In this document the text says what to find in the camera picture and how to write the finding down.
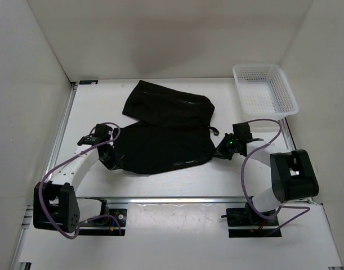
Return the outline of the black shorts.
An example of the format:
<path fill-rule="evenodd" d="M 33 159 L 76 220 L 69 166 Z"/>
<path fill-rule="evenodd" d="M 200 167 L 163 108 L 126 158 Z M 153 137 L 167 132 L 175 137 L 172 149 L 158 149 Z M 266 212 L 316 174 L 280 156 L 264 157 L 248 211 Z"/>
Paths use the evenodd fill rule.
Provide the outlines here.
<path fill-rule="evenodd" d="M 139 81 L 122 114 L 136 123 L 121 128 L 114 142 L 119 168 L 158 174 L 209 162 L 215 154 L 211 119 L 215 107 L 206 96 Z"/>

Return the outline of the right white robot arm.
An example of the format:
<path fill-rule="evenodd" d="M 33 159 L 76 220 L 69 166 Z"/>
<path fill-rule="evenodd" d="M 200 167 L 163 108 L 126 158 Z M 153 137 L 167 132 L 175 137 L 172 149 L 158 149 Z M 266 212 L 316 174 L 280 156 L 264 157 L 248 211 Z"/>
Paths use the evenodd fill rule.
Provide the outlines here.
<path fill-rule="evenodd" d="M 249 122 L 233 125 L 233 132 L 226 133 L 216 147 L 216 157 L 231 160 L 233 155 L 244 156 L 240 180 L 247 200 L 245 220 L 252 225 L 262 221 L 267 212 L 281 207 L 288 201 L 315 197 L 319 194 L 310 157 L 306 150 L 288 150 L 269 142 L 254 138 Z M 271 187 L 256 196 L 249 196 L 245 186 L 244 170 L 249 159 L 267 165 L 271 172 Z"/>

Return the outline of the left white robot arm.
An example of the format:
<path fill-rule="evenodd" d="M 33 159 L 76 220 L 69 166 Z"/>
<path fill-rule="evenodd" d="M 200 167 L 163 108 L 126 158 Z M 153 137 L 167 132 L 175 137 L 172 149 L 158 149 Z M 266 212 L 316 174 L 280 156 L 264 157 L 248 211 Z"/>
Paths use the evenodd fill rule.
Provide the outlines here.
<path fill-rule="evenodd" d="M 82 225 L 95 222 L 103 225 L 112 218 L 107 202 L 98 197 L 79 199 L 76 190 L 90 169 L 101 163 L 115 169 L 123 155 L 113 147 L 121 134 L 112 122 L 98 123 L 77 143 L 73 156 L 48 171 L 33 191 L 33 226 L 55 230 L 67 239 L 74 239 Z"/>

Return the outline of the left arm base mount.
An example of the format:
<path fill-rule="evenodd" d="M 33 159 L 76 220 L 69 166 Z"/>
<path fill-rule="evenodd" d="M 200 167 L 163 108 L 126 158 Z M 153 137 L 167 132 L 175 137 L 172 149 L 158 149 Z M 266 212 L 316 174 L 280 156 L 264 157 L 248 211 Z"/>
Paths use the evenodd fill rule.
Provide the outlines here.
<path fill-rule="evenodd" d="M 107 201 L 102 203 L 101 218 L 88 221 L 81 225 L 81 236 L 124 236 L 127 224 L 127 208 Z"/>

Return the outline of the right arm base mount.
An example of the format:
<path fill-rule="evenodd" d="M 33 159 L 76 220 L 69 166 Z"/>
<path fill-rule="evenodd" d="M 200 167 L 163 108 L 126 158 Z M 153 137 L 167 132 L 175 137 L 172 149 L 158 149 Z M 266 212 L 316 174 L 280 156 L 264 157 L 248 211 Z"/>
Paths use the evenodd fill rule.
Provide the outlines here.
<path fill-rule="evenodd" d="M 243 207 L 226 208 L 221 219 L 227 221 L 230 239 L 282 237 L 277 217 L 262 219 L 247 203 Z"/>

